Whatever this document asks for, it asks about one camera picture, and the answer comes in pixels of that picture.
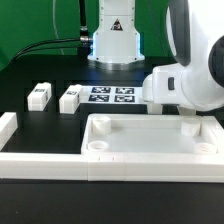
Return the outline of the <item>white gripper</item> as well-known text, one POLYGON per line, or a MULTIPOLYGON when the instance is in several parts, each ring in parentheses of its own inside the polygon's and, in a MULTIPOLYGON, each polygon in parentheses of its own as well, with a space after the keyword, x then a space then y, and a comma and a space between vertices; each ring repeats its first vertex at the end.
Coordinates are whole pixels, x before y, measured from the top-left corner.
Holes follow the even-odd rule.
MULTIPOLYGON (((161 114, 162 105, 189 105, 190 102, 182 90, 184 67, 178 63, 157 66, 143 81, 142 97, 144 101, 153 102, 153 113, 161 114)), ((195 116, 194 109, 179 106, 181 116, 195 116)))

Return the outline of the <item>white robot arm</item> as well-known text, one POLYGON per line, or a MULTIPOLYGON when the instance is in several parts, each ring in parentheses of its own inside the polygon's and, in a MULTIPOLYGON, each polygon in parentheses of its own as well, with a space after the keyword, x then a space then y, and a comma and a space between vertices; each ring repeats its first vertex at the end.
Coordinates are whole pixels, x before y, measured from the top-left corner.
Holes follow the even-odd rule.
MULTIPOLYGON (((108 68, 142 61, 135 0, 99 0, 99 27, 88 59, 108 68)), ((224 0, 169 0, 166 36, 176 62, 143 81, 146 102, 197 111, 224 106, 224 0)))

